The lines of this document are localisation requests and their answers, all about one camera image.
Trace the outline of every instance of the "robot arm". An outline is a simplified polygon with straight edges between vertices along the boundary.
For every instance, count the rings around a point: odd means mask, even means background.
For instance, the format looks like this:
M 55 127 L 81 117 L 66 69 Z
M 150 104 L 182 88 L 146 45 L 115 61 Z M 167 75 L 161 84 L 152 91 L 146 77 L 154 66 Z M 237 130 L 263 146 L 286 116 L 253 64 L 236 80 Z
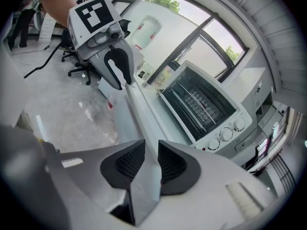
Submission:
M 110 67 L 113 60 L 127 84 L 133 83 L 133 51 L 124 39 L 130 34 L 110 0 L 89 0 L 70 9 L 68 29 L 80 57 L 89 60 L 115 89 L 121 84 Z

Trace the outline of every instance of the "window frame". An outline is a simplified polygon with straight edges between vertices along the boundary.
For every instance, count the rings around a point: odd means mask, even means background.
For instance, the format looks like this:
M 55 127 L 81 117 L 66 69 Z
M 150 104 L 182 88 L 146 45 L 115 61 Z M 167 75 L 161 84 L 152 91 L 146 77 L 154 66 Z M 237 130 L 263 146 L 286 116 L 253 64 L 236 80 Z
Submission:
M 112 3 L 115 5 L 116 2 L 126 2 L 129 5 L 124 9 L 124 11 L 120 14 L 120 16 L 124 16 L 129 10 L 131 10 L 134 6 L 136 6 L 142 0 L 113 0 Z M 242 58 L 248 52 L 249 48 L 245 46 L 241 38 L 234 32 L 234 30 L 222 19 L 219 17 L 218 13 L 215 13 L 205 6 L 201 5 L 200 3 L 194 0 L 185 0 L 194 6 L 202 9 L 206 13 L 210 15 L 208 19 L 206 19 L 203 23 L 201 23 L 193 32 L 191 32 L 175 49 L 174 51 L 164 60 L 164 62 L 156 69 L 156 71 L 151 75 L 151 77 L 147 80 L 148 84 L 152 84 L 155 79 L 162 73 L 166 66 L 169 66 L 172 70 L 176 71 L 179 68 L 179 64 L 175 61 L 175 59 L 186 49 L 189 45 L 193 44 L 197 38 L 200 36 L 207 41 L 208 46 L 210 46 L 222 59 L 222 61 L 226 65 L 226 69 L 219 73 L 215 78 L 219 82 L 223 82 L 230 73 L 236 68 L 236 66 L 240 63 Z M 216 20 L 219 22 L 229 33 L 232 37 L 238 42 L 238 44 L 242 47 L 242 52 L 237 60 L 232 62 L 230 57 L 226 54 L 226 52 L 222 49 L 222 47 L 203 29 L 207 26 L 210 22 Z

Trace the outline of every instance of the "person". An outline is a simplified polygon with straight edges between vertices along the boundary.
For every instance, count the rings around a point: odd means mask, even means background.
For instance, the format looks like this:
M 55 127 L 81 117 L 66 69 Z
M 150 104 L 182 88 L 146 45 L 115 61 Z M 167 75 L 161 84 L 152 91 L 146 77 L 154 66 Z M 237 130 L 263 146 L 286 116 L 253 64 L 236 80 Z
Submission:
M 77 4 L 83 3 L 87 0 L 77 0 Z M 70 46 L 70 35 L 67 28 L 64 28 L 62 37 L 61 37 L 61 49 L 66 49 L 66 47 Z
M 27 47 L 29 24 L 35 13 L 39 10 L 39 8 L 40 8 L 40 0 L 25 1 L 25 7 L 20 14 L 17 23 L 15 25 L 13 34 L 8 41 L 11 51 L 14 49 L 15 40 L 20 31 L 21 31 L 21 38 L 20 38 L 19 47 L 20 48 Z

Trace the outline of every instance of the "black cable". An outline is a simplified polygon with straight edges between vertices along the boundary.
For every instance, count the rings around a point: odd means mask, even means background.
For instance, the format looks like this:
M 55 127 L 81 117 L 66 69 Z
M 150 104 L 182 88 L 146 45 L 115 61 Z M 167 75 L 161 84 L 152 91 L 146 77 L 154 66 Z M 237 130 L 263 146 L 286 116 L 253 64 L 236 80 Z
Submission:
M 49 58 L 46 60 L 46 62 L 44 63 L 44 65 L 42 65 L 41 67 L 37 67 L 35 69 L 33 69 L 32 71 L 30 71 L 27 75 L 24 76 L 24 79 L 26 79 L 27 77 L 29 77 L 33 72 L 37 71 L 37 70 L 41 70 L 43 69 L 48 62 L 50 61 L 50 59 L 52 58 L 52 56 L 54 55 L 54 53 L 57 51 L 57 49 L 61 46 L 62 42 L 59 43 L 58 46 L 56 46 L 56 48 L 52 51 L 51 55 L 49 56 Z

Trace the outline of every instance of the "railing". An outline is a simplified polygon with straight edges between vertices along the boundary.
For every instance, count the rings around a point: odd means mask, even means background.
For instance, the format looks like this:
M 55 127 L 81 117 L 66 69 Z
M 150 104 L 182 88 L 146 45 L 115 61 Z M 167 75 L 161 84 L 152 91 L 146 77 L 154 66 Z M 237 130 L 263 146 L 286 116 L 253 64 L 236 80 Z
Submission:
M 295 180 L 294 180 L 294 177 L 293 177 L 292 173 L 290 172 L 288 166 L 283 161 L 281 156 L 279 154 L 277 154 L 270 161 L 270 163 L 272 164 L 273 168 L 277 172 L 277 174 L 280 178 L 280 181 L 283 184 L 283 188 L 284 188 L 285 192 L 286 193 L 291 192 L 295 188 Z

